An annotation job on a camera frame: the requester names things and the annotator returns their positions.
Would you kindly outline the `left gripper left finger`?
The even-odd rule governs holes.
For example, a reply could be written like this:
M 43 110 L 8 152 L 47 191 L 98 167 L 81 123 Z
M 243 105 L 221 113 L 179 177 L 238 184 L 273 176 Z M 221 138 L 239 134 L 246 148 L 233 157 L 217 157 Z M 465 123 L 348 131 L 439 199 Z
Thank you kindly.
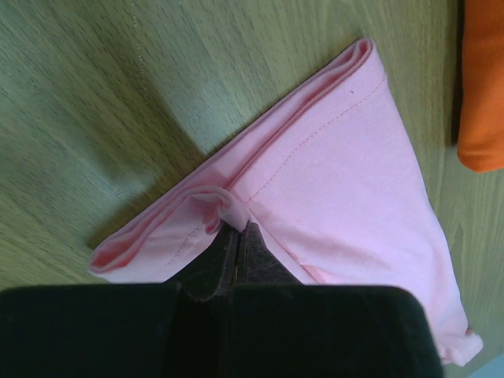
M 196 301 L 211 300 L 230 286 L 238 241 L 239 232 L 223 226 L 203 252 L 165 282 L 179 284 Z

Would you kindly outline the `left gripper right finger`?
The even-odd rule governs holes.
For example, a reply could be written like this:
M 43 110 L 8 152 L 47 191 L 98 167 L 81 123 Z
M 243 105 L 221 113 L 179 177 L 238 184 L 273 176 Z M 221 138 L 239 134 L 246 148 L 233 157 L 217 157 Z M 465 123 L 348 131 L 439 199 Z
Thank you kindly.
M 237 238 L 237 247 L 232 286 L 301 283 L 266 246 L 257 224 L 249 221 L 243 231 L 233 229 L 233 232 Z

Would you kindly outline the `pink t shirt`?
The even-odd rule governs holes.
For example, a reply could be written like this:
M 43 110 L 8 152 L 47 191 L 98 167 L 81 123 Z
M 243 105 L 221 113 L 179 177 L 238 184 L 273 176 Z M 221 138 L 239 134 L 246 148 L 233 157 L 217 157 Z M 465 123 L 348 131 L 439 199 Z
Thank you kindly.
M 123 228 L 89 262 L 111 283 L 160 283 L 224 224 L 260 228 L 304 284 L 400 287 L 444 364 L 483 347 L 371 39 L 359 39 Z

